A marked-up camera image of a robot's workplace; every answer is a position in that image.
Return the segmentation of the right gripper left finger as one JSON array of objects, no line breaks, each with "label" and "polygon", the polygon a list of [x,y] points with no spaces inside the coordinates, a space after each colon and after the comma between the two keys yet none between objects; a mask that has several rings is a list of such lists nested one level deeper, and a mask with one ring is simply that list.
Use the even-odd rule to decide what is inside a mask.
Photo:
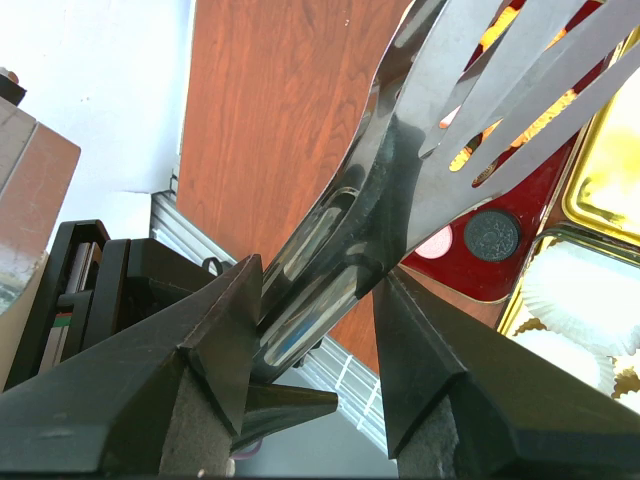
[{"label": "right gripper left finger", "polygon": [[5,475],[222,475],[243,424],[262,284],[251,255],[6,391]]}]

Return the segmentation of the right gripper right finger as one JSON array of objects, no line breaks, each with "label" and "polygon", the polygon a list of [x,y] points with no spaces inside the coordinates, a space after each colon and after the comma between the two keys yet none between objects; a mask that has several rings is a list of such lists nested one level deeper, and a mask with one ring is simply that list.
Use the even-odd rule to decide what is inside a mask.
[{"label": "right gripper right finger", "polygon": [[636,413],[426,290],[374,289],[389,456],[403,479],[635,479]]}]

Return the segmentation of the metal tongs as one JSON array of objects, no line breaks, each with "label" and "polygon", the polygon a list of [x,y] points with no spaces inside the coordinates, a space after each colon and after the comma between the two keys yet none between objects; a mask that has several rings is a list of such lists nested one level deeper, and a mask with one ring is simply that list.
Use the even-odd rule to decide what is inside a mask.
[{"label": "metal tongs", "polygon": [[[632,49],[476,190],[488,164],[639,24],[635,1],[606,1],[585,18],[578,1],[527,1],[479,52],[504,7],[411,5],[339,168],[265,272],[254,380],[276,380],[420,244],[516,187],[638,68]],[[454,157],[498,120],[451,171]]]}]

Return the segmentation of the large round orange cookie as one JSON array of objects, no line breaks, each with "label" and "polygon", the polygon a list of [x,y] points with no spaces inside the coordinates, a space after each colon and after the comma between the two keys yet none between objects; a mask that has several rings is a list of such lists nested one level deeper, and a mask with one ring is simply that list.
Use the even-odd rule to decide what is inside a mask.
[{"label": "large round orange cookie", "polygon": [[[510,144],[510,148],[519,148],[541,130],[543,130],[555,117],[557,117],[575,98],[577,93],[574,89],[566,91],[553,105],[551,105],[535,122],[533,122],[523,133],[521,133]],[[486,128],[481,134],[472,138],[467,145],[454,157],[449,165],[453,172],[460,170],[471,157],[472,153],[479,147],[501,123],[500,120]]]}]

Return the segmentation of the flower cookie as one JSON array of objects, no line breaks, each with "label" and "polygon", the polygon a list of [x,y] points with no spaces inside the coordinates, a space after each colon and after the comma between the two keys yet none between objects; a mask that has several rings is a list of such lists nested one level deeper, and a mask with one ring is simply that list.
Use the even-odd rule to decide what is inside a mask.
[{"label": "flower cookie", "polygon": [[514,19],[518,16],[519,10],[508,6],[495,20],[493,25],[489,27],[479,41],[479,45],[482,48],[482,52],[485,52],[493,43],[500,37],[500,35],[511,25]]}]

